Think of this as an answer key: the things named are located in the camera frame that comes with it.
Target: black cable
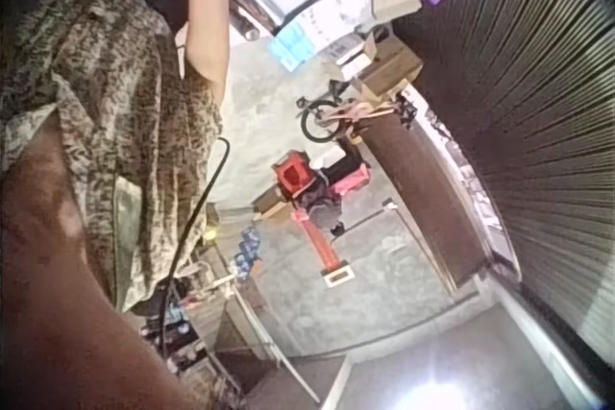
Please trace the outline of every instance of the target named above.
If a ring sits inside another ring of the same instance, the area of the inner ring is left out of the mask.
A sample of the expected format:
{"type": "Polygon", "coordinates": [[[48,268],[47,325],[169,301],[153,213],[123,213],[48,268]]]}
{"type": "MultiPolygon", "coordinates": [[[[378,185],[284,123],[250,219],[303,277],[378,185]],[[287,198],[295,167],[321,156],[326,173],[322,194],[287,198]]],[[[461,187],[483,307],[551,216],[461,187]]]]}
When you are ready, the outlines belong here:
{"type": "Polygon", "coordinates": [[[194,227],[194,223],[196,222],[196,219],[201,213],[201,209],[203,208],[203,205],[205,204],[205,200],[207,199],[209,192],[213,188],[215,181],[218,179],[218,176],[220,175],[220,172],[222,171],[224,164],[227,162],[227,158],[229,158],[229,152],[231,151],[231,143],[229,142],[228,139],[223,138],[222,136],[218,137],[218,139],[226,145],[226,151],[224,152],[224,155],[222,156],[222,160],[220,160],[220,163],[215,169],[215,173],[211,177],[211,181],[205,188],[205,191],[203,191],[203,194],[201,195],[201,199],[199,199],[198,204],[196,205],[196,207],[194,208],[194,211],[190,215],[190,219],[185,225],[184,232],[182,232],[182,237],[180,238],[180,241],[178,242],[177,250],[175,251],[175,255],[173,256],[173,261],[171,262],[171,269],[169,269],[169,275],[166,278],[166,282],[165,282],[166,285],[164,285],[164,292],[162,296],[162,303],[160,304],[160,314],[159,314],[160,355],[162,356],[162,359],[166,359],[166,356],[167,356],[166,341],[165,341],[166,332],[165,332],[164,324],[166,323],[166,308],[169,305],[169,298],[171,295],[171,285],[173,284],[173,276],[175,276],[177,265],[180,262],[180,255],[182,254],[182,251],[184,250],[185,241],[187,240],[190,232],[192,231],[192,228],[194,227]]]}

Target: person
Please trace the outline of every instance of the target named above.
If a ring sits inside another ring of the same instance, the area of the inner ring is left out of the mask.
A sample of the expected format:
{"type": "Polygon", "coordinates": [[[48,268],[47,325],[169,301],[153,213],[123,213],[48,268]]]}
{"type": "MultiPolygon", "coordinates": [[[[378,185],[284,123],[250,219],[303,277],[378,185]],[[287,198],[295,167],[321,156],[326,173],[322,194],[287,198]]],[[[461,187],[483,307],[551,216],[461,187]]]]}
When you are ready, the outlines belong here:
{"type": "Polygon", "coordinates": [[[120,314],[167,276],[220,131],[229,0],[187,1],[181,78],[144,0],[3,0],[2,408],[194,408],[120,314]]]}

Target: gray floor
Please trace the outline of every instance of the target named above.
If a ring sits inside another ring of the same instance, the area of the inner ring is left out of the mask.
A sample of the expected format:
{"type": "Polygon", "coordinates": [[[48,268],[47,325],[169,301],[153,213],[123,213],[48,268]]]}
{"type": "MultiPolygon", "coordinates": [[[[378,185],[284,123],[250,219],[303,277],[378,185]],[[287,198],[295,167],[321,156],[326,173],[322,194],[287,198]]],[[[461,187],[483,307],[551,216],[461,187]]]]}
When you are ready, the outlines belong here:
{"type": "Polygon", "coordinates": [[[458,390],[462,404],[446,407],[452,410],[570,408],[521,330],[496,306],[416,348],[355,365],[338,410],[439,409],[416,406],[417,389],[430,382],[458,390]]]}
{"type": "MultiPolygon", "coordinates": [[[[295,101],[316,98],[327,90],[329,78],[319,59],[293,73],[269,54],[269,39],[236,45],[231,50],[227,94],[222,105],[223,135],[232,144],[231,156],[211,201],[220,208],[249,205],[275,181],[270,168],[290,149],[312,157],[327,145],[310,143],[301,133],[295,101]]],[[[216,146],[209,160],[212,172],[221,155],[216,146]]]]}
{"type": "MultiPolygon", "coordinates": [[[[275,183],[271,165],[290,149],[318,157],[331,146],[308,142],[302,135],[295,100],[325,91],[328,77],[319,60],[288,73],[267,51],[267,40],[233,48],[228,95],[222,113],[224,135],[232,153],[212,191],[224,213],[248,205],[275,183]]],[[[214,165],[220,150],[212,156],[214,165]]],[[[372,182],[344,199],[342,220],[348,226],[381,209],[384,200],[403,203],[368,151],[372,182]]],[[[349,232],[334,244],[356,279],[328,289],[318,253],[297,224],[286,219],[260,223],[262,271],[254,275],[267,301],[259,314],[288,355],[312,355],[377,341],[433,316],[455,302],[423,253],[411,222],[387,212],[349,232]]],[[[234,230],[240,233],[240,226],[234,230]]],[[[227,258],[238,250],[225,234],[227,258]]],[[[475,290],[471,283],[457,298],[475,290]]]]}

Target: leopard print shirt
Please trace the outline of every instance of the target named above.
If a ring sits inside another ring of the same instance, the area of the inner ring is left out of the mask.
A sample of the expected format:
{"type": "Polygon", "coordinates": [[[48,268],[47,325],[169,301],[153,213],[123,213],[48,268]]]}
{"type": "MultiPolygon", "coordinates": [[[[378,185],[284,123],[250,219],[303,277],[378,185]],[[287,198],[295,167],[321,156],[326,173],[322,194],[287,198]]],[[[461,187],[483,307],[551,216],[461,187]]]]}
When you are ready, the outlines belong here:
{"type": "MultiPolygon", "coordinates": [[[[119,310],[151,296],[207,181],[221,130],[207,83],[144,0],[3,5],[2,174],[56,111],[88,263],[119,310]]],[[[205,226],[197,220],[182,259],[205,226]]]]}

